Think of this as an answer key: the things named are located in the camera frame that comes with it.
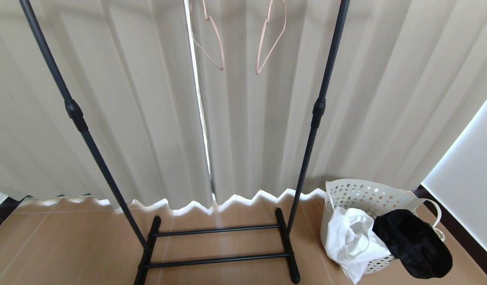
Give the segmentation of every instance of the white plastic basket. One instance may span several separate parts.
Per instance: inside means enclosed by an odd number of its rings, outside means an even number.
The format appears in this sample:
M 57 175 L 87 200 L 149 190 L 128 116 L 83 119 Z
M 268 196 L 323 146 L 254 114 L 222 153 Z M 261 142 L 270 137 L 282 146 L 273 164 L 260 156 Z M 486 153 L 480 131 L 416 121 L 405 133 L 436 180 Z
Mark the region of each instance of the white plastic basket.
M 444 233 L 435 228 L 440 221 L 442 213 L 438 204 L 432 200 L 417 198 L 391 186 L 366 180 L 340 179 L 326 182 L 326 198 L 321 225 L 322 244 L 324 247 L 326 246 L 328 223 L 333 215 L 335 206 L 345 209 L 362 209 L 375 219 L 377 216 L 384 215 L 395 209 L 407 209 L 417 215 L 415 210 L 425 201 L 431 202 L 437 209 L 437 220 L 435 220 L 432 227 L 441 240 L 444 241 Z M 390 265 L 393 260 L 395 258 L 392 255 L 372 260 L 368 262 L 365 274 L 380 271 Z

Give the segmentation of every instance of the black garment rack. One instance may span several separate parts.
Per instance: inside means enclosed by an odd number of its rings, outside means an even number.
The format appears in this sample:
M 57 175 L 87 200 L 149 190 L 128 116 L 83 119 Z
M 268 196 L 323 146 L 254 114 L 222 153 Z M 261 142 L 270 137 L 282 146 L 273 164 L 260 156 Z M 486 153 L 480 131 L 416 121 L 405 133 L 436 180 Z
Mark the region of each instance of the black garment rack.
M 315 136 L 317 134 L 317 129 L 321 122 L 321 117 L 324 114 L 324 109 L 326 107 L 326 92 L 328 89 L 328 84 L 330 83 L 330 78 L 333 71 L 333 66 L 335 58 L 337 56 L 338 47 L 340 44 L 341 34 L 343 31 L 343 25 L 347 16 L 347 11 L 349 8 L 349 0 L 341 0 L 340 8 L 337 16 L 337 23 L 335 25 L 334 34 L 332 38 L 332 43 L 330 46 L 330 53 L 328 55 L 328 60 L 326 63 L 326 68 L 324 70 L 324 77 L 321 83 L 321 89 L 319 92 L 319 97 L 314 104 L 314 109 L 312 110 L 312 123 L 310 124 L 310 133 L 308 136 L 307 147 L 305 149 L 305 156 L 303 157 L 303 162 L 301 164 L 301 170 L 299 172 L 298 186 L 296 187 L 296 193 L 294 195 L 294 202 L 292 204 L 291 213 L 289 215 L 289 222 L 285 223 L 282 210 L 277 208 L 275 211 L 275 216 L 277 219 L 276 224 L 272 225 L 261 225 L 261 226 L 248 226 L 248 227 L 230 227 L 230 228 L 216 228 L 216 229 L 204 229 L 204 230 L 192 230 L 192 231 L 178 231 L 178 232 L 159 232 L 159 227 L 161 225 L 161 218 L 156 216 L 153 219 L 152 227 L 148 234 L 148 239 L 144 238 L 144 235 L 140 231 L 138 225 L 131 215 L 127 204 L 120 193 L 117 184 L 113 180 L 110 170 L 106 166 L 104 159 L 102 158 L 99 149 L 97 148 L 94 139 L 90 135 L 88 126 L 83 118 L 83 112 L 80 106 L 74 101 L 69 93 L 66 83 L 62 78 L 61 72 L 53 59 L 53 56 L 46 43 L 46 39 L 43 35 L 41 27 L 39 26 L 38 20 L 32 6 L 30 5 L 30 0 L 19 0 L 20 5 L 25 13 L 27 22 L 30 25 L 30 29 L 34 34 L 34 38 L 38 43 L 39 49 L 43 54 L 46 61 L 46 65 L 50 69 L 50 72 L 57 84 L 57 87 L 64 98 L 64 106 L 69 117 L 73 120 L 76 128 L 81 133 L 85 143 L 87 144 L 90 153 L 95 159 L 97 166 L 104 176 L 104 179 L 108 183 L 113 195 L 117 199 L 118 204 L 122 207 L 125 217 L 131 224 L 133 231 L 135 232 L 138 240 L 143 246 L 143 255 L 138 265 L 138 270 L 135 278 L 135 285 L 143 285 L 147 277 L 147 272 L 152 268 L 164 268 L 164 267 L 176 267 L 185 265 L 197 265 L 197 264 L 208 264 L 208 263 L 221 263 L 221 262 L 231 262 L 231 261 L 245 261 L 245 260 L 255 260 L 255 259 L 265 259 L 265 258 L 279 258 L 285 257 L 287 265 L 289 267 L 289 274 L 291 281 L 294 284 L 299 283 L 299 271 L 296 265 L 296 260 L 294 258 L 294 252 L 292 251 L 291 241 L 289 239 L 289 234 L 291 233 L 292 223 L 294 222 L 294 216 L 298 208 L 299 196 L 301 194 L 301 188 L 303 187 L 303 182 L 305 180 L 305 175 L 307 173 L 307 167 L 310 161 L 310 155 L 312 154 L 312 148 L 314 146 Z M 204 234 L 204 233 L 218 233 L 218 232 L 231 232 L 231 231 L 248 231 L 248 230 L 260 230 L 260 229 L 271 229 L 277 228 L 280 232 L 280 237 L 282 238 L 282 243 L 284 247 L 284 252 L 274 253 L 274 254 L 261 254 L 261 255 L 248 255 L 248 256 L 232 256 L 224 258 L 210 258 L 210 259 L 200 259 L 200 260 L 188 260 L 188 261 L 176 261 L 176 262 L 151 262 L 151 257 L 153 253 L 153 247 L 155 245 L 156 238 L 161 238 L 165 236 L 178 236 L 178 235 L 191 235 L 191 234 Z

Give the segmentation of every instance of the pole connector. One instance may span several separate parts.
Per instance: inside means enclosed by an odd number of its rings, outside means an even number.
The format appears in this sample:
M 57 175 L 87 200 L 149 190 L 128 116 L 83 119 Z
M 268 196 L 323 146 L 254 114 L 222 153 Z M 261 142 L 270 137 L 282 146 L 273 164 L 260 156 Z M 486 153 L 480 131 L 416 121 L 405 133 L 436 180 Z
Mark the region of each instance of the pole connector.
M 324 115 L 324 110 L 326 109 L 326 99 L 318 98 L 315 101 L 314 109 L 312 110 L 312 123 L 310 124 L 310 128 L 319 128 L 321 124 L 321 117 Z
M 76 103 L 76 101 L 65 101 L 64 105 L 66 106 L 66 112 L 68 112 L 69 117 L 73 120 L 73 123 L 75 123 L 78 131 L 81 132 L 88 130 L 87 123 L 83 118 L 83 112 L 80 106 Z

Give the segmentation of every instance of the tile floor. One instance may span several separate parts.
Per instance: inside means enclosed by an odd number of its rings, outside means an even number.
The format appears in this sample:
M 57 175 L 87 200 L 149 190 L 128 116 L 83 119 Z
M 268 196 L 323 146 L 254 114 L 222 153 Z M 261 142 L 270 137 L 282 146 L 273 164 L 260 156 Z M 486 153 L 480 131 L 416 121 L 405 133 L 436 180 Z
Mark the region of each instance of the tile floor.
M 292 246 L 302 285 L 350 285 L 341 269 L 324 253 L 319 238 L 324 199 L 301 201 Z M 162 231 L 274 223 L 274 209 L 288 217 L 292 197 L 279 201 L 257 197 L 253 204 L 233 202 L 210 213 L 197 207 L 171 211 L 167 205 L 142 207 L 131 212 L 144 233 L 154 215 L 162 218 Z M 424 207 L 420 216 L 433 215 Z M 360 285 L 425 284 L 487 285 L 487 276 L 448 231 L 446 244 L 454 258 L 453 270 L 442 279 L 419 280 L 408 275 L 399 261 L 375 274 L 363 276 Z M 153 261 L 209 258 L 282 251 L 276 229 L 158 238 Z M 132 284 L 142 250 L 119 210 L 97 200 L 61 198 L 45 202 L 27 200 L 0 227 L 0 285 L 128 285 Z M 284 258 L 184 266 L 149 270 L 147 285 L 158 284 L 292 284 Z

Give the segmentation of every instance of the pleated curtain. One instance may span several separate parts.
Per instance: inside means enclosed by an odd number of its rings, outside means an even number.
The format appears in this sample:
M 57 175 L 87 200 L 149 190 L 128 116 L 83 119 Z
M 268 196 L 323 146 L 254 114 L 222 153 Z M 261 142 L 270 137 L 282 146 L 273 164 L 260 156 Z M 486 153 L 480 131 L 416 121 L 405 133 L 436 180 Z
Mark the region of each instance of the pleated curtain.
M 126 200 L 210 206 L 294 189 L 338 0 L 34 0 L 46 40 Z M 303 191 L 412 190 L 487 98 L 487 0 L 351 0 Z M 111 192 L 63 107 L 17 1 L 0 0 L 0 191 Z
M 196 49 L 218 202 L 296 187 L 339 1 L 285 3 L 285 32 L 257 75 L 269 2 L 206 1 L 226 64 Z M 192 13 L 216 61 L 200 1 Z M 284 18 L 274 1 L 262 60 Z M 414 190 L 486 98 L 487 0 L 351 0 L 303 191 L 339 178 Z
M 32 5 L 124 198 L 210 206 L 183 2 Z M 0 191 L 15 199 L 91 193 L 116 205 L 17 0 L 0 0 Z

